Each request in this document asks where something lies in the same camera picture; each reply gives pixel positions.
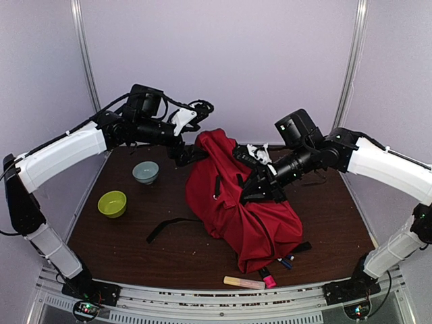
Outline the blue capped marker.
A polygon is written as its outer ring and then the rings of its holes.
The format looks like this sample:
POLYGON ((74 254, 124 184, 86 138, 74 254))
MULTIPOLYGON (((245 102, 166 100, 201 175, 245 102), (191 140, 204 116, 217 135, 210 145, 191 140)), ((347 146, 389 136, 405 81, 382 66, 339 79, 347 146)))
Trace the blue capped marker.
POLYGON ((286 269, 291 270, 292 264, 285 258, 278 258, 277 261, 283 265, 286 269))

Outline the red student backpack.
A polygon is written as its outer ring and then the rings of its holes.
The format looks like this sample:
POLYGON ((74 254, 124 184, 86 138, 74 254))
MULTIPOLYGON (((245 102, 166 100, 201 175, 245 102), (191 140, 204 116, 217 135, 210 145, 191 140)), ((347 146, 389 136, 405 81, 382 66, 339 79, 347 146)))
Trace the red student backpack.
POLYGON ((240 200, 252 171, 234 158, 236 145, 222 129, 198 135, 195 146, 209 156, 193 164, 185 199, 207 233, 234 250, 239 270, 252 273, 312 245, 303 239, 302 222, 288 201, 240 200))

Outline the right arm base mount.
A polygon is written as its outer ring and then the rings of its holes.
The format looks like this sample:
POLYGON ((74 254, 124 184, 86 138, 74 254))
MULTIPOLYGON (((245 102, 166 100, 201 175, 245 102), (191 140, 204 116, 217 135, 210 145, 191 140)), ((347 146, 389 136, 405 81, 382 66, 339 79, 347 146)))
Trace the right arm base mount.
POLYGON ((377 294, 381 291, 378 283, 365 286, 362 283, 352 283, 350 279, 332 281, 323 285, 322 289, 328 306, 366 298, 371 294, 377 294))

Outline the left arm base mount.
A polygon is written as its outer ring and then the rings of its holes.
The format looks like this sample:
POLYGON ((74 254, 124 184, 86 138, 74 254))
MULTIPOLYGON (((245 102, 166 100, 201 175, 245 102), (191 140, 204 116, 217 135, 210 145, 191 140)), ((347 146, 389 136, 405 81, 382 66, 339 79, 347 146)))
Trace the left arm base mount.
POLYGON ((65 283, 61 293, 80 300, 90 301, 97 305, 116 306, 121 292, 121 287, 113 283, 93 281, 89 291, 81 291, 65 283))

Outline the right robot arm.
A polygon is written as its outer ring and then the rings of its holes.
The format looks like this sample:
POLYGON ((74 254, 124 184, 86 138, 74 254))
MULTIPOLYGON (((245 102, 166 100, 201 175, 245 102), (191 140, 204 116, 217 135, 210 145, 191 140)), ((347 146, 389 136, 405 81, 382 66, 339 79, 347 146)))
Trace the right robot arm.
POLYGON ((327 169, 390 187, 417 203, 386 242, 359 259, 344 284, 350 297, 360 298, 391 267, 431 245, 430 164, 393 151, 363 132, 335 128, 322 135, 304 109, 281 118, 275 127, 291 152, 272 161, 265 147, 247 146, 246 159, 254 167, 242 189, 242 203, 281 202, 286 199, 285 186, 311 171, 327 169))

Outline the beige highlighter marker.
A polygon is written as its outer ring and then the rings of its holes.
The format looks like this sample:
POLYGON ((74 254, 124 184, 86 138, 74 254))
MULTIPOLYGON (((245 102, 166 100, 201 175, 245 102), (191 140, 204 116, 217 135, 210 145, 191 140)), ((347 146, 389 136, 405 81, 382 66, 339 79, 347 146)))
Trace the beige highlighter marker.
POLYGON ((223 283, 229 286, 236 286, 240 288, 248 288, 254 290, 264 290, 266 285, 262 281, 256 281, 251 279, 242 279, 238 277, 225 276, 223 283))

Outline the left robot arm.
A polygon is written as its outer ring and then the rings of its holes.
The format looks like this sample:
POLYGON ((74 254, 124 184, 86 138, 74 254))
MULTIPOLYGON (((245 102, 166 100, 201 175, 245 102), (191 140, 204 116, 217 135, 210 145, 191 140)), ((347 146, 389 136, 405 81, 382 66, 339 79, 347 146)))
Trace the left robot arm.
POLYGON ((29 241, 83 300, 97 294, 97 285, 84 261, 67 245, 44 216, 35 193, 45 184, 65 180, 87 160, 119 146, 164 146, 168 157, 183 166, 205 154, 185 144, 185 132, 214 111, 212 103, 196 99, 182 103, 163 90, 135 84, 122 96, 63 134, 18 156, 3 159, 1 180, 12 232, 29 241))

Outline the pink black highlighter marker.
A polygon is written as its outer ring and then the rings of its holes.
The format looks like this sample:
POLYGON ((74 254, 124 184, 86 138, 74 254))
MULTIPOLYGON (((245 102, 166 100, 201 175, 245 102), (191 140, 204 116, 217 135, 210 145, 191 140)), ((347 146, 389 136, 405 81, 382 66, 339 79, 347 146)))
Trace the pink black highlighter marker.
POLYGON ((274 280, 272 274, 266 267, 263 267, 259 270, 259 275, 261 276, 261 279, 264 281, 267 289, 275 288, 277 286, 277 283, 274 280))

